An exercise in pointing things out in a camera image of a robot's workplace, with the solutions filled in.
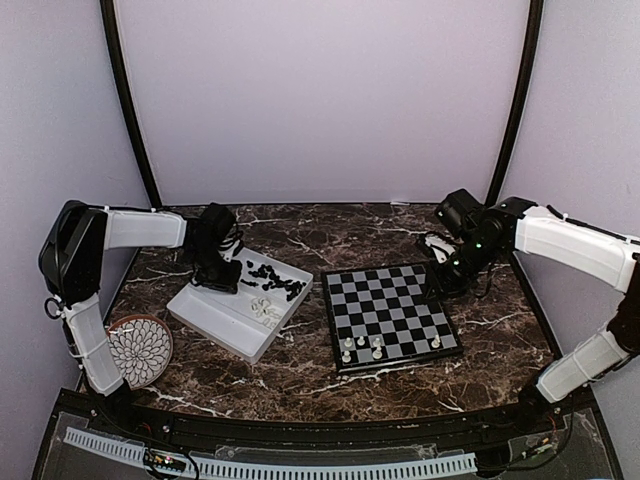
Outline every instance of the curved black frame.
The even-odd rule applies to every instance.
[[[524,111],[524,105],[529,91],[529,82],[531,80],[531,72],[536,55],[536,47],[538,45],[538,36],[540,34],[540,24],[542,23],[542,9],[544,0],[531,0],[529,5],[529,18],[527,20],[527,29],[525,33],[524,45],[522,49],[522,57],[520,60],[520,68],[518,71],[518,80],[513,95],[513,102],[509,112],[509,119],[504,132],[500,154],[496,163],[489,191],[485,200],[486,205],[494,205],[498,201],[500,190],[504,184],[504,179],[509,168],[509,162],[513,153],[513,148],[520,128],[520,121]],[[154,208],[163,207],[158,184],[153,176],[149,157],[144,146],[138,117],[136,116],[131,89],[127,79],[127,71],[122,54],[122,46],[120,44],[120,36],[118,34],[118,22],[115,15],[114,0],[100,0],[102,8],[102,22],[104,24],[105,36],[107,39],[107,47],[109,49],[109,57],[111,58],[111,67],[113,69],[113,77],[116,82],[118,96],[120,98],[120,106],[124,116],[131,145],[136,157],[138,169],[144,187]]]
[[[527,30],[524,37],[524,46],[522,47],[522,58],[520,59],[520,69],[518,71],[516,88],[513,93],[509,120],[507,120],[507,127],[505,128],[502,146],[500,147],[500,154],[498,155],[496,168],[493,171],[491,185],[489,186],[489,192],[485,200],[485,205],[489,207],[495,205],[498,201],[498,196],[502,190],[507,169],[509,168],[509,162],[513,154],[513,147],[516,143],[518,130],[520,129],[520,121],[522,120],[524,105],[527,101],[531,72],[533,71],[533,62],[538,46],[543,6],[544,0],[531,0],[529,5],[529,19],[527,20]]]
[[[104,24],[104,34],[107,38],[107,49],[109,50],[109,58],[111,59],[113,78],[116,82],[122,116],[127,125],[127,131],[129,132],[129,139],[131,140],[133,153],[136,157],[138,170],[140,171],[140,176],[142,177],[142,182],[144,183],[144,188],[151,206],[153,208],[161,208],[162,200],[160,199],[158,184],[153,177],[153,171],[151,170],[149,157],[144,147],[138,117],[136,116],[136,110],[133,105],[133,98],[131,97],[113,0],[100,0],[100,8],[102,10],[102,23]]]

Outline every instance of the decorative plate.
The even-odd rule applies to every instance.
[[[111,354],[132,390],[154,382],[169,365],[173,339],[165,323],[152,315],[129,315],[107,331]]]

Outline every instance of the brown marble surface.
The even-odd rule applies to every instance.
[[[320,273],[424,261],[417,235],[443,231],[429,205],[272,205],[233,209],[246,244],[314,274],[309,296],[256,365],[173,319],[165,306],[189,281],[179,252],[143,249],[110,321],[133,313],[164,320],[171,364],[137,403],[246,420],[379,421],[501,406],[552,359],[538,322],[508,264],[494,287],[447,302],[465,352],[428,364],[337,376]],[[197,214],[199,209],[176,209]]]

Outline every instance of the wire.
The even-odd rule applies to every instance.
[[[103,410],[101,402],[99,401],[99,399],[95,398],[97,396],[97,393],[89,385],[89,380],[87,379],[86,375],[83,375],[83,381],[85,383],[85,388],[87,389],[87,392],[89,393],[90,396],[94,397],[95,405],[98,408],[98,410],[100,411],[100,413],[102,414],[102,417],[107,421],[107,423],[109,423],[116,430],[119,430],[120,432],[124,433],[127,437],[132,438],[134,440],[137,439],[137,440],[141,441],[145,445],[146,448],[149,448],[149,447],[147,447],[148,443],[155,443],[156,445],[159,445],[159,446],[161,446],[163,448],[168,448],[168,449],[171,449],[171,450],[177,450],[182,456],[184,456],[187,460],[189,460],[189,462],[193,466],[193,470],[195,472],[195,480],[199,480],[200,479],[200,468],[198,467],[198,464],[193,459],[193,457],[191,457],[191,455],[183,447],[179,447],[178,445],[172,445],[172,444],[170,444],[168,442],[163,442],[162,440],[158,440],[156,438],[145,437],[144,435],[139,435],[137,433],[134,433],[134,432],[131,432],[131,431],[127,430],[126,428],[121,427],[120,425],[117,424],[117,422],[115,420],[112,420],[109,417],[107,412],[105,412]]]
[[[488,471],[494,471],[494,470],[503,470],[503,471],[509,471],[509,472],[526,472],[526,471],[530,471],[530,470],[537,470],[538,468],[542,468],[545,465],[550,464],[551,462],[553,462],[556,458],[558,458],[558,456],[560,456],[560,454],[565,450],[565,448],[567,448],[567,445],[569,444],[569,441],[571,440],[571,435],[573,433],[573,423],[574,423],[574,417],[575,417],[575,397],[573,395],[571,395],[571,416],[569,417],[569,427],[568,427],[568,431],[567,434],[564,438],[564,442],[562,442],[562,445],[559,445],[558,448],[556,449],[556,451],[553,453],[553,455],[551,455],[549,458],[547,458],[544,462],[539,463],[538,465],[533,465],[533,466],[529,466],[529,467],[516,467],[516,468],[512,468],[513,465],[516,465],[520,462],[523,462],[525,460],[529,460],[531,458],[535,458],[538,455],[534,455],[532,457],[518,457],[508,463],[502,464],[502,465],[482,465],[480,463],[478,463],[478,467],[480,467],[482,470],[488,470]],[[553,427],[554,427],[554,433],[557,432],[556,429],[556,424],[555,421],[553,420],[553,418],[551,416],[549,416],[549,418],[552,421]]]
[[[496,261],[497,261],[497,258],[493,259],[489,264],[489,268],[487,269],[487,284],[484,287],[484,292],[480,294],[474,293],[474,296],[476,298],[482,299],[487,295],[489,295],[489,292],[491,291],[491,287],[493,286],[493,276],[495,274],[495,271],[493,270],[493,268],[496,265]]]

